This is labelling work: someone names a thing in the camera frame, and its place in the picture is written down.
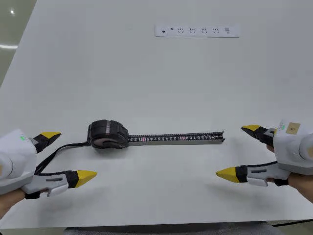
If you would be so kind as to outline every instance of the power strip switch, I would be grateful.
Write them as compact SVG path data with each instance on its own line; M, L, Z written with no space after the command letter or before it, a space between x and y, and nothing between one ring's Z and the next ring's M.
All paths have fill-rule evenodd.
M239 38L240 29L235 26L185 26L156 25L157 37Z

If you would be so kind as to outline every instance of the black strap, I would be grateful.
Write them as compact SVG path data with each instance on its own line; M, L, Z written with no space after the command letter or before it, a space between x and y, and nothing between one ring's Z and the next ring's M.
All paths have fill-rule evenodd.
M39 163L39 165L36 167L35 170L35 175L40 174L45 168L46 166L52 161L52 159L55 157L55 155L57 154L57 152L62 149L62 148L66 148L66 147L70 147L70 148L77 148L77 147L84 147L84 146L90 146L90 144L88 142L83 142L83 143L69 143L66 145L63 145L61 147L59 147L57 150L55 150L50 156L48 156L46 159L44 159L41 163Z
M25 199L38 199L40 197L40 191L33 192L31 194L25 194Z
M280 179L274 179L274 183L277 186L283 186L283 185L288 185L288 179L287 180L280 180Z

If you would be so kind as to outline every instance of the human hand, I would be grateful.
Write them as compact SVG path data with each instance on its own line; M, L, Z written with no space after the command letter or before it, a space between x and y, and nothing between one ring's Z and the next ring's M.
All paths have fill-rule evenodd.
M267 148L269 151L274 152L273 147L267 146ZM288 177L288 184L313 203L313 175L291 173Z
M17 189L0 195L0 219L11 209L12 206L25 198L25 193Z

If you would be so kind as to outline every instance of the floor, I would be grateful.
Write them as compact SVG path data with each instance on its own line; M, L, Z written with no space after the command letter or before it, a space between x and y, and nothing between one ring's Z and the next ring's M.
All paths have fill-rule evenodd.
M0 85L18 48L36 0L0 0ZM286 235L313 235L313 222L279 228ZM61 235L64 228L2 230L3 235Z

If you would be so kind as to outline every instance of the tape measure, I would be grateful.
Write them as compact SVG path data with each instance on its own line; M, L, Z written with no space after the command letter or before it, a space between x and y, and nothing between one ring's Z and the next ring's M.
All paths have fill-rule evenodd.
M87 142L94 148L125 148L134 145L214 144L224 140L223 132L129 135L121 123L99 120L89 125Z

